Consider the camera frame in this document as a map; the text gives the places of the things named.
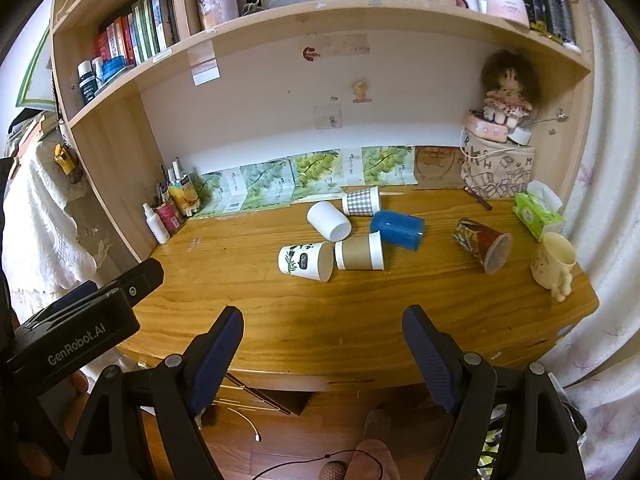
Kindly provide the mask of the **plain white cup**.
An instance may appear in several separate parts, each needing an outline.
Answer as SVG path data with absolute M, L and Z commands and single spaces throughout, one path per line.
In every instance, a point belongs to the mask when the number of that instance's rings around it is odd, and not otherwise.
M 340 242 L 352 232 L 348 218 L 329 202 L 312 205 L 307 221 L 329 242 Z

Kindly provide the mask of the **dark patterned paper cup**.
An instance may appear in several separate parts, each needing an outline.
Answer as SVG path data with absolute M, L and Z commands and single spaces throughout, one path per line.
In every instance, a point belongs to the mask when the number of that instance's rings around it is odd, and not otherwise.
M 513 245 L 511 233 L 498 232 L 468 218 L 458 220 L 452 236 L 489 275 L 497 273 L 506 264 Z

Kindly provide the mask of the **panda print paper cup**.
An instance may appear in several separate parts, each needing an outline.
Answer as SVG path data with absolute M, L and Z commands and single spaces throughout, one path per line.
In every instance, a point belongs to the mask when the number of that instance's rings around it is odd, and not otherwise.
M 284 246 L 278 255 L 278 267 L 283 274 L 325 283 L 334 269 L 333 245 L 321 242 Z

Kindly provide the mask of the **blue plastic cup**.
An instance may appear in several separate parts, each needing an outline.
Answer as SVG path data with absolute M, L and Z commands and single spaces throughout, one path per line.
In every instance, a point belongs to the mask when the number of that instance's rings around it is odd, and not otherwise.
M 370 231 L 378 232 L 384 243 L 416 252 L 425 232 L 425 221 L 410 214 L 380 210 L 371 219 Z

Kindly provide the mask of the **brown sleeve paper cup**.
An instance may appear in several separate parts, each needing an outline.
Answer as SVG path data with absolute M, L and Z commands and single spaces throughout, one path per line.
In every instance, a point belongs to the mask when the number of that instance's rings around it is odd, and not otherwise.
M 383 271 L 385 269 L 382 238 L 379 232 L 351 236 L 336 242 L 337 267 L 344 271 Z

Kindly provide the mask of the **grey checked paper cup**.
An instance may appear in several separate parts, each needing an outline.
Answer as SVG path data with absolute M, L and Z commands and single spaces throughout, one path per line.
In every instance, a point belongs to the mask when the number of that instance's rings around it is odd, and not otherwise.
M 346 193 L 342 197 L 342 209 L 347 217 L 372 217 L 382 210 L 380 191 L 377 186 Z

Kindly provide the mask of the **white curtain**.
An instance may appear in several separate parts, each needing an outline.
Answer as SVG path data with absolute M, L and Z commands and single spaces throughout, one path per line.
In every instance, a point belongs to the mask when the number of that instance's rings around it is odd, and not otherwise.
M 594 95 L 564 234 L 600 300 L 542 358 L 587 422 L 589 479 L 612 479 L 639 441 L 639 51 L 604 0 L 587 0 Z

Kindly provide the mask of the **white spray bottle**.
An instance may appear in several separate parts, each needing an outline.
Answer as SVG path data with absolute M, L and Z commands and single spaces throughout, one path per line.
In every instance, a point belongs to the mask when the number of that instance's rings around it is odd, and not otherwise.
M 168 232 L 168 229 L 165 228 L 160 216 L 148 203 L 144 203 L 142 205 L 142 208 L 146 224 L 157 240 L 157 243 L 161 245 L 167 243 L 168 240 L 170 240 L 170 234 Z

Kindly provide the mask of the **pink tube container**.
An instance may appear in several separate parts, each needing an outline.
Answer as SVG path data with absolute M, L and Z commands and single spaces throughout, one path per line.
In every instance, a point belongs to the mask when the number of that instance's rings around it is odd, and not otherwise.
M 182 219 L 174 201 L 170 198 L 154 208 L 154 211 L 160 217 L 165 229 L 170 235 L 174 235 L 182 227 Z

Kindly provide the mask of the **yellow toy figure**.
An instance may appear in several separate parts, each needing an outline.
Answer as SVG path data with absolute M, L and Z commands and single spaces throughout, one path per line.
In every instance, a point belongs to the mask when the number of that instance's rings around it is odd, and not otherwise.
M 79 183 L 82 178 L 82 168 L 73 149 L 66 143 L 55 145 L 54 161 L 60 166 L 71 184 Z

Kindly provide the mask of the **cream ceramic mug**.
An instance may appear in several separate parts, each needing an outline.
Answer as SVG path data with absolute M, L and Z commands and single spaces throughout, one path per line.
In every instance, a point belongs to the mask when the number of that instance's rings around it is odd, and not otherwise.
M 564 236 L 548 232 L 541 237 L 529 269 L 534 281 L 562 302 L 572 292 L 576 249 Z

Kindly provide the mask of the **green tissue pack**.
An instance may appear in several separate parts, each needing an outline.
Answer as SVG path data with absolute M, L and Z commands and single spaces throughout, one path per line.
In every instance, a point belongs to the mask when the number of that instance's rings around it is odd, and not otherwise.
M 559 233 L 564 226 L 563 202 L 544 182 L 533 180 L 514 197 L 513 212 L 537 242 L 548 232 Z

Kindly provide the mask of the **dark blue bottle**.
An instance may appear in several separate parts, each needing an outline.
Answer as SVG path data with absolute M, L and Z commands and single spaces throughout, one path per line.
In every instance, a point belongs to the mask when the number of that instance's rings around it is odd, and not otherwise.
M 95 97 L 99 90 L 98 78 L 93 71 L 92 64 L 89 60 L 82 61 L 77 66 L 78 73 L 78 89 L 82 102 L 87 105 Z

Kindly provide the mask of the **grape print cardboard sheet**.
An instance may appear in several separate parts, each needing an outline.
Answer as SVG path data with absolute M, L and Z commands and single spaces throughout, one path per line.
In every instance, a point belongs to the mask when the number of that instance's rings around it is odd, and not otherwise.
M 314 151 L 198 174 L 198 219 L 334 200 L 356 186 L 415 185 L 410 145 Z

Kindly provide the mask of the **dark pen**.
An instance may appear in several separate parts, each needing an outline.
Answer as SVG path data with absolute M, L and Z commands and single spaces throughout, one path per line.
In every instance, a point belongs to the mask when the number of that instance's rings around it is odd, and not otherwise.
M 477 193 L 475 193 L 473 190 L 471 190 L 468 186 L 465 186 L 463 188 L 463 191 L 466 194 L 469 194 L 469 196 L 471 196 L 472 198 L 474 198 L 474 200 L 476 200 L 477 203 L 480 204 L 480 206 L 482 206 L 483 208 L 485 208 L 488 211 L 492 211 L 491 203 L 488 203 L 487 200 L 485 200 L 482 196 L 479 196 Z

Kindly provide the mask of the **beige printed fabric bag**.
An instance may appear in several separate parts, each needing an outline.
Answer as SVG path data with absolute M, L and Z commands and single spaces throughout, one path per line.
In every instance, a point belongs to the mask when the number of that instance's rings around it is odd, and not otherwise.
M 460 150 L 463 184 L 481 198 L 513 198 L 526 191 L 533 172 L 534 148 L 492 142 L 465 132 Z

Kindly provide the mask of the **wooden bookshelf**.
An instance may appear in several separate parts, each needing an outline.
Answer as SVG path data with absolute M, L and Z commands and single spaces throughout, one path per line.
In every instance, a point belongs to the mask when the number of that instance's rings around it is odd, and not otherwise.
M 139 0 L 53 0 L 52 63 L 64 122 L 131 257 L 155 240 L 142 206 L 174 159 L 192 170 L 368 145 L 456 143 L 482 102 L 492 52 L 525 56 L 540 80 L 533 175 L 570 195 L 593 96 L 586 0 L 570 0 L 567 48 L 456 0 L 318 0 L 205 29 L 174 0 L 178 39 L 82 102 L 78 66 L 102 28 Z

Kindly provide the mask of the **brown cardboard piece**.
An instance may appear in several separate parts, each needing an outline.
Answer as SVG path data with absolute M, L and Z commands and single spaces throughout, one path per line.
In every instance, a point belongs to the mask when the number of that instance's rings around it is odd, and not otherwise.
M 464 157 L 452 146 L 417 146 L 414 177 L 418 188 L 442 190 L 463 188 L 461 168 Z

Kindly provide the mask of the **pink small box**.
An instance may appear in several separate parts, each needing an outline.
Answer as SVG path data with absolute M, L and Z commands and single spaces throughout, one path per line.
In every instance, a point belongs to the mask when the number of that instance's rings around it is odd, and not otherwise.
M 488 122 L 474 110 L 471 110 L 466 116 L 464 128 L 467 132 L 473 133 L 474 136 L 486 141 L 506 143 L 508 140 L 509 129 L 506 126 Z

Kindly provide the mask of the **brown haired rag doll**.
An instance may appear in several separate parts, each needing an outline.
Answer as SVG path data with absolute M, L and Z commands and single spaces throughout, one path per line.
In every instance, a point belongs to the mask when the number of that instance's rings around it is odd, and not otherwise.
M 539 78 L 529 60 L 507 50 L 492 54 L 480 73 L 488 122 L 515 129 L 540 100 Z

